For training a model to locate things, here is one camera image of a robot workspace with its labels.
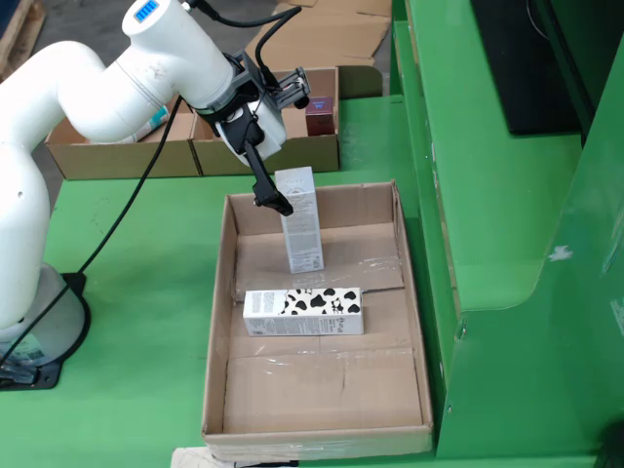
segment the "floor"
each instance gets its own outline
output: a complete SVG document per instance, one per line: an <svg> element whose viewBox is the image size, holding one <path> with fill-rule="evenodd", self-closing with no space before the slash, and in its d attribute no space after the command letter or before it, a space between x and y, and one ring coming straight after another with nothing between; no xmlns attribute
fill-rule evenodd
<svg viewBox="0 0 624 468"><path fill-rule="evenodd" d="M58 41L82 42L96 51L105 64L114 61L129 45L121 31L121 21L131 0L43 0L48 16L37 41L35 52ZM276 0L212 0L211 4L226 18L264 18L275 8ZM235 29L216 23L194 12L195 19L211 35L224 52L237 52L254 38L256 29ZM390 34L386 36L375 54L375 66L382 72L384 82L389 81ZM62 175L43 144L33 153L33 158L44 175L53 206L62 184Z"/></svg>

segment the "white product box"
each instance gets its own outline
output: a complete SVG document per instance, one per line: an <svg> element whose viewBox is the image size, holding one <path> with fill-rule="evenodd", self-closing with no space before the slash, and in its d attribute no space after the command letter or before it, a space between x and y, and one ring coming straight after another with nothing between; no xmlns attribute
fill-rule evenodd
<svg viewBox="0 0 624 468"><path fill-rule="evenodd" d="M294 209L292 215L282 216L291 273L324 269L319 209L312 168L276 171L275 183Z"/></svg>
<svg viewBox="0 0 624 468"><path fill-rule="evenodd" d="M363 334L362 291L247 291L243 318L250 336Z"/></svg>

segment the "white robotic arm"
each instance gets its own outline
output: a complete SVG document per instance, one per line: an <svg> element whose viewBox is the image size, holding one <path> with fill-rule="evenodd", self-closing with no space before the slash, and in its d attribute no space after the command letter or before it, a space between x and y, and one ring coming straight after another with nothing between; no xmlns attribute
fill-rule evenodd
<svg viewBox="0 0 624 468"><path fill-rule="evenodd" d="M284 143L280 109L307 96L305 74L297 70L266 96L247 56L239 59L249 67L235 66L188 10L177 0L138 0L123 21L131 46L109 67L88 47L61 42L0 85L0 344L41 288L49 200L30 153L64 116L84 137L117 141L180 94L253 167L258 204L288 211L262 160Z"/></svg>

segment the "black cable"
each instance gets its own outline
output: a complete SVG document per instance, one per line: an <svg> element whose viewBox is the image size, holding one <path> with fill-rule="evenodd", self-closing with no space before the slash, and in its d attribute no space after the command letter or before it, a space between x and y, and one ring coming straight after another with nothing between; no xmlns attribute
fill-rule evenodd
<svg viewBox="0 0 624 468"><path fill-rule="evenodd" d="M225 24L227 26L232 26L232 27L239 27L239 28L249 28L249 27L258 27L258 26L264 26L265 24L268 24L269 22L273 22L273 21L277 21L280 20L281 18L284 17L284 14L291 11L291 10L297 10L297 13L299 13L301 11L301 7L295 7L292 8L286 12L282 12L282 13L278 13L276 15L273 15L271 17L267 17L264 19L257 19L254 21L236 21L234 19L227 19L222 17L217 10L215 10L206 0L195 0L195 1L190 1L187 2L192 8L197 7L199 9L200 12L202 12L204 15L209 16L212 20L215 20L217 22L220 22L221 24Z"/></svg>
<svg viewBox="0 0 624 468"><path fill-rule="evenodd" d="M262 36L255 46L255 61L257 61L257 65L260 67L260 70L262 71L262 74L266 78L268 84L276 88L279 88L280 84L275 78L275 75L271 73L269 67L264 64L264 61L262 60L262 48L264 47L264 44L266 44L266 41L273 37L273 34L275 34L284 24L290 21L300 11L301 7L296 7L283 12L281 14L283 15L282 18L271 26L271 28Z"/></svg>
<svg viewBox="0 0 624 468"><path fill-rule="evenodd" d="M537 34L539 34L540 36L542 36L543 39L546 39L548 41L549 40L548 36L544 33L544 31L542 31L539 27L537 27L537 23L533 19L533 13L531 12L530 2L531 0L526 0L526 14L528 15L528 20L530 21L531 25L533 26L533 29L535 29Z"/></svg>
<svg viewBox="0 0 624 468"><path fill-rule="evenodd" d="M224 56L224 57L225 57L225 58L226 58L226 59L227 59L230 63L232 63L232 64L236 67L236 69L237 69L238 71L240 71L241 73L243 73L243 72L245 71L245 68L243 68L243 65L242 65L239 61L237 61L237 60L236 60L233 56L230 56L229 54L227 54L227 53L225 53L225 52L223 53L223 56Z"/></svg>
<svg viewBox="0 0 624 468"><path fill-rule="evenodd" d="M149 176L149 173L151 173L152 169L154 168L154 165L156 164L156 161L158 161L158 158L160 157L160 153L163 151L163 147L165 146L165 143L167 142L167 136L169 135L169 131L172 129L172 124L174 122L174 118L176 117L177 110L179 109L181 104L182 104L182 97L178 97L177 101L175 102L174 110L172 110L172 114L171 114L171 116L169 118L169 122L167 122L167 126L165 127L165 132L163 133L163 137L160 139L160 143L158 144L158 148L156 148L156 152L154 153L154 156L152 157L152 160L149 162L149 165L147 166L147 169L145 170L145 172L143 173L143 176L140 178L140 181L136 185L135 191L131 195L130 200L128 200L128 203L126 204L126 206L122 210L121 214L119 214L119 216L117 216L117 219L115 220L115 222L113 223L113 225L109 229L108 233L104 236L102 241L99 243L97 248L94 250L94 252L91 254L91 256L87 259L87 261L84 263L84 265L82 265L82 267L78 270L78 273L84 273L85 270L87 268L89 268L89 266L93 263L93 261L98 256L98 254L102 251L104 246L106 246L106 243L108 243L108 241L110 240L111 236L115 233L115 231L119 227L119 224L121 224L121 221L124 219L124 217L126 216L128 211L130 210L131 206L135 202L135 199L137 198L138 192L140 191L142 186L145 184L145 181L147 180L147 177ZM69 291L69 285L65 286L62 289L62 291L59 292L58 295L53 299L53 301L50 302L50 304L48 304L48 306L43 310L43 312L41 312L41 314L39 314L37 316L37 318L35 320L33 320L30 325L28 325L28 327L26 327L26 329L22 332L22 334L19 336L19 338L16 339L16 341L11 345L11 347L4 354L4 356L2 356L0 358L0 368L2 368L2 366L9 360L9 357L11 356L11 354L16 350L16 348L20 345L20 343L28 336L30 331L32 329L34 329L35 326L46 315L48 315L48 313L55 307L55 305L57 305L57 303L62 299L62 297L68 291Z"/></svg>
<svg viewBox="0 0 624 468"><path fill-rule="evenodd" d="M275 23L266 32L266 34L264 34L264 36L262 36L262 38L257 43L257 46L255 46L255 61L257 61L257 65L259 66L262 75L264 75L267 84L272 88L279 89L280 84L275 78L275 75L271 72L269 67L264 64L264 60L262 60L262 47L264 47L266 41L268 41L273 36L273 34L275 34L284 24L286 24L295 15L301 12L301 7L291 8L289 10L286 10L285 12L278 13L265 19L257 19L255 21L235 21L222 17L206 0L192 0L187 3L191 6L191 8L197 7L200 12L209 16L211 19L220 22L221 24L232 27L258 27L268 24L270 22L279 21Z"/></svg>

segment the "cardboard box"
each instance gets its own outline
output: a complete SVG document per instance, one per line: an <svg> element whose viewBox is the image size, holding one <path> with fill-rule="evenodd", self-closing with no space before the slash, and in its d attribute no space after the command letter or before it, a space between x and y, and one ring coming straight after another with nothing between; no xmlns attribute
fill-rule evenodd
<svg viewBox="0 0 624 468"><path fill-rule="evenodd" d="M312 98L332 97L335 131L332 135L308 136L305 111L294 107L284 109L283 117L289 139L282 151L265 161L269 173L303 166L310 166L315 173L338 171L338 101L341 98L371 98L382 94L381 74L372 67L320 68L306 70L306 73L312 88ZM253 173L215 136L210 125L199 115L195 116L191 140L203 176Z"/></svg>
<svg viewBox="0 0 624 468"><path fill-rule="evenodd" d="M410 249L394 183L317 190L324 271L291 275L278 214L226 198L202 434L229 461L432 449ZM249 337L246 291L359 287L365 333Z"/></svg>
<svg viewBox="0 0 624 468"><path fill-rule="evenodd" d="M174 104L174 100L168 104L170 110ZM193 112L183 102L150 177L200 174L190 146L193 120ZM66 179L138 178L147 169L164 131L165 125L137 143L92 144L64 119L50 132L46 146Z"/></svg>
<svg viewBox="0 0 624 468"><path fill-rule="evenodd" d="M390 18L392 0L278 0L300 7L317 7L318 10L336 10L343 13L361 13Z"/></svg>

